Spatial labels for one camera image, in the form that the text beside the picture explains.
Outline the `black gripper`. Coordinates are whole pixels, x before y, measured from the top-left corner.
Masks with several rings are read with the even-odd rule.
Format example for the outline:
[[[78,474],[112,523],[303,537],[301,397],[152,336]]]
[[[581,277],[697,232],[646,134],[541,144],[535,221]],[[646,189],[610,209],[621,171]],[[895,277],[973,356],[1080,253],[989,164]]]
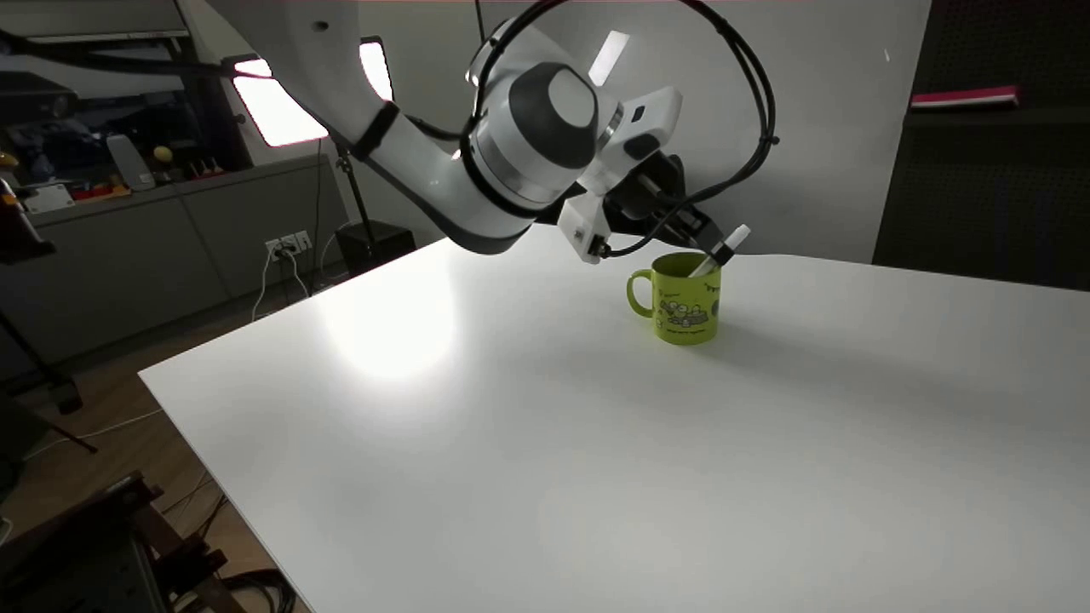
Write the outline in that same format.
[[[687,198],[684,164],[679,153],[654,153],[633,172],[625,172],[603,200],[606,226],[623,234],[638,234],[630,244],[603,244],[603,260],[623,260],[649,244],[654,237],[670,244],[690,244],[704,255],[725,249],[723,228],[697,209],[681,209],[667,221],[663,212]]]

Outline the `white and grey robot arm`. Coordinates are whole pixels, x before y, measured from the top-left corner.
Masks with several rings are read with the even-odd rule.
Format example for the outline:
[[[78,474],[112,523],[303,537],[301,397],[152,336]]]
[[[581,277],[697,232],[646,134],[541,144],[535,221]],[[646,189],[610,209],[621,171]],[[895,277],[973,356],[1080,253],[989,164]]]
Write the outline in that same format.
[[[560,2],[530,0],[478,49],[459,128],[440,139],[363,74],[357,0],[211,0],[287,95],[449,243],[496,255],[560,212],[571,253],[600,263],[613,255],[606,200],[670,144],[681,91],[603,91],[535,30]]]

